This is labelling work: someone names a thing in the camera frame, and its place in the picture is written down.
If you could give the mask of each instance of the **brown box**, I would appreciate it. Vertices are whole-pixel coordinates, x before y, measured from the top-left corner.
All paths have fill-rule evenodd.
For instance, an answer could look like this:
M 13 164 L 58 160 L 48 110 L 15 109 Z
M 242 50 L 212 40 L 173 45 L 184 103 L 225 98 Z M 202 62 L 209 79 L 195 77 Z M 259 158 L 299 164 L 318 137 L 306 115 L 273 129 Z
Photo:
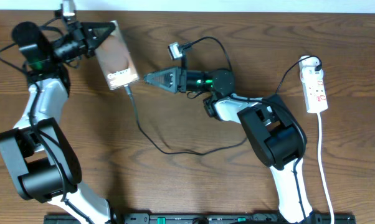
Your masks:
M 116 29 L 95 52 L 108 87 L 115 90 L 139 80 L 139 76 L 117 21 L 112 21 L 112 23 Z

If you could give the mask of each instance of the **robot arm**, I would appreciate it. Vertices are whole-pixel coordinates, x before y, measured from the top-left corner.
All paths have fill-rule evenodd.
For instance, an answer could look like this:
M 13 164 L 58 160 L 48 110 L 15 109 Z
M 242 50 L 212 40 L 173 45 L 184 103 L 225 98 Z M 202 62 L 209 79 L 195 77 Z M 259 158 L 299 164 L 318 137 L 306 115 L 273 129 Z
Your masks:
M 76 21 L 72 1 L 63 1 L 55 17 L 62 20 L 68 34 L 54 42 L 49 42 L 41 31 L 47 26 L 38 27 L 32 22 L 22 22 L 12 31 L 13 40 L 31 68 L 25 70 L 30 97 L 14 129 L 0 133 L 0 153 L 24 200 L 57 205 L 81 223 L 116 223 L 119 217 L 107 200 L 82 181 L 77 156 L 58 125 L 70 92 L 64 63 L 70 65 L 81 55 L 94 56 L 94 50 L 115 26 L 111 22 Z M 45 151 L 47 157 L 25 160 L 39 151 Z
M 309 217 L 312 207 L 302 176 L 306 136 L 282 99 L 278 95 L 256 99 L 236 95 L 234 76 L 228 69 L 188 70 L 183 46 L 173 43 L 168 48 L 171 58 L 182 60 L 181 67 L 149 73 L 144 77 L 145 82 L 172 93 L 211 92 L 203 100 L 205 111 L 220 121 L 243 126 L 255 154 L 272 172 L 283 217 L 290 223 Z M 272 123 L 279 125 L 268 130 Z
M 273 95 L 273 98 L 278 98 L 281 101 L 277 95 Z M 279 197 L 279 211 L 283 217 L 290 223 L 302 221 L 304 217 L 300 202 L 302 202 L 305 217 L 309 217 L 312 207 L 306 197 L 302 175 L 303 160 L 300 159 L 297 162 L 298 158 L 294 155 L 297 146 L 300 145 L 297 140 L 297 132 L 294 129 L 286 129 L 280 119 L 275 119 L 277 115 L 270 106 L 250 102 L 250 99 L 237 96 L 234 93 L 230 97 L 214 103 L 213 109 L 217 119 L 234 121 L 243 125 L 254 152 L 272 172 Z M 276 127 L 268 132 L 264 127 L 274 122 L 280 122 L 281 127 Z M 294 173 L 296 162 L 297 179 Z

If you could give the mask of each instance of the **mounting base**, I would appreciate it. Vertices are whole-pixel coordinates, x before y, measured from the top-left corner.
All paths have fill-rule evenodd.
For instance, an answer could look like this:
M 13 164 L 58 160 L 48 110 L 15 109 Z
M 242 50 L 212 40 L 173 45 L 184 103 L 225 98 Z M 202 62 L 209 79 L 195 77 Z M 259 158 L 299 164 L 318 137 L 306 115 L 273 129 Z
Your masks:
M 148 215 L 132 213 L 124 215 L 125 224 L 231 224 L 250 221 L 258 224 L 286 224 L 278 213 L 256 213 L 253 215 Z M 307 223 L 329 224 L 330 216 L 312 213 Z M 70 215 L 46 215 L 44 224 L 80 224 Z M 335 215 L 335 224 L 356 224 L 354 215 Z

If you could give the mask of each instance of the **white electrical cord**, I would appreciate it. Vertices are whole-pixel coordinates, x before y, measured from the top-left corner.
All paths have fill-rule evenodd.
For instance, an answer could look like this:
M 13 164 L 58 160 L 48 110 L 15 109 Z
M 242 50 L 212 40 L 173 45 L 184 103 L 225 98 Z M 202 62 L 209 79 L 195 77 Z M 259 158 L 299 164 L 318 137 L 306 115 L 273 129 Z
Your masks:
M 326 179 L 325 179 L 325 173 L 323 172 L 323 165 L 322 165 L 322 157 L 321 157 L 321 147 L 322 147 L 322 120 L 320 118 L 320 113 L 317 113 L 318 115 L 318 123 L 319 123 L 319 142 L 318 142 L 318 163 L 319 163 L 319 170 L 320 170 L 320 177 L 322 178 L 322 184 L 323 184 L 323 189 L 325 190 L 325 195 L 326 195 L 326 200 L 327 204 L 329 206 L 329 211 L 330 211 L 330 223 L 335 224 L 335 214 L 333 211 L 333 206 L 331 206 L 331 200 L 329 196 L 329 191 L 327 189 L 326 185 Z

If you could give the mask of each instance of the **green light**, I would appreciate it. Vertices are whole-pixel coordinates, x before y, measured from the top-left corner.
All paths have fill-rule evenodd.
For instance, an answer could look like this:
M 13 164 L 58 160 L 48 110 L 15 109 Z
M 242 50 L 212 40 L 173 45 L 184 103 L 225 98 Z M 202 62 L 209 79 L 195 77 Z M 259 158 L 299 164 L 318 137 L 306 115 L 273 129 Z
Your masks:
M 165 224 L 165 218 L 162 218 L 162 217 L 157 218 L 157 224 Z
M 34 58 L 29 65 L 34 70 L 42 70 L 42 63 L 38 58 Z

